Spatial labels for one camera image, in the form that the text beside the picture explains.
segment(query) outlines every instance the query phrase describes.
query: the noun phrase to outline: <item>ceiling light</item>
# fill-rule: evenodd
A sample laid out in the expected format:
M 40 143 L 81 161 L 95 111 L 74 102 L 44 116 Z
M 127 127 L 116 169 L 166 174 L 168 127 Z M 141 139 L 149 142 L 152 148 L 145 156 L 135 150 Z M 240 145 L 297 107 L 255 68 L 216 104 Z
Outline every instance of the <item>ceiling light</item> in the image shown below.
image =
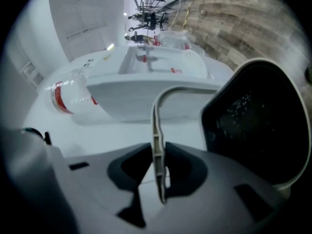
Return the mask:
M 111 45 L 107 47 L 107 50 L 111 50 L 113 47 L 114 47 L 114 44 L 112 43 Z

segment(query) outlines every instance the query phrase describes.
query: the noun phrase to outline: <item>wooden floor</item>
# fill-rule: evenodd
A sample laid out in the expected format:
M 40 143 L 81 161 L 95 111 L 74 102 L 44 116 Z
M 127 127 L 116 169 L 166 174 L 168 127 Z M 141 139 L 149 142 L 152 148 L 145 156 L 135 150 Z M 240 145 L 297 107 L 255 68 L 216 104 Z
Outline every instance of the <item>wooden floor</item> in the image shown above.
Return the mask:
M 169 11 L 172 30 L 183 30 L 189 0 Z M 276 61 L 296 83 L 312 122 L 312 86 L 304 71 L 310 51 L 291 10 L 281 0 L 191 0 L 185 29 L 206 53 L 233 70 L 244 61 L 266 57 Z

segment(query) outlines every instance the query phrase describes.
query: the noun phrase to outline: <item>white cable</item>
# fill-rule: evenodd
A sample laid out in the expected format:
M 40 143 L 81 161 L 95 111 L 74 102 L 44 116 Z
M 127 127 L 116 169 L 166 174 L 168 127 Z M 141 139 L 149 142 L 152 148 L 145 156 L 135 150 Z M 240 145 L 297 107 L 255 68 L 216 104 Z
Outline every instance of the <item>white cable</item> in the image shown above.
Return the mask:
M 179 11 L 180 11 L 180 7 L 181 7 L 181 0 L 179 1 L 179 8 L 178 8 L 178 10 L 177 10 L 177 13 L 176 13 L 176 15 L 175 15 L 175 18 L 174 18 L 174 20 L 173 20 L 173 22 L 172 22 L 172 24 L 171 24 L 169 30 L 171 30 L 172 26 L 174 25 L 174 23 L 175 23 L 175 21 L 176 21 L 177 15 L 179 14 Z

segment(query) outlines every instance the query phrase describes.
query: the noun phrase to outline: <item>plastic water bottle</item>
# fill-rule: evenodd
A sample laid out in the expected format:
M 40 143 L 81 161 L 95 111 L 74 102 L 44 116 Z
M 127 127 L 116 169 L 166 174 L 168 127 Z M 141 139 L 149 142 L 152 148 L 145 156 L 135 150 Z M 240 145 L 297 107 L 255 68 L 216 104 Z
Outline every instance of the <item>plastic water bottle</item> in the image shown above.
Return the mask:
M 48 108 L 64 114 L 84 114 L 98 107 L 86 88 L 87 74 L 86 69 L 74 70 L 47 86 L 45 103 Z

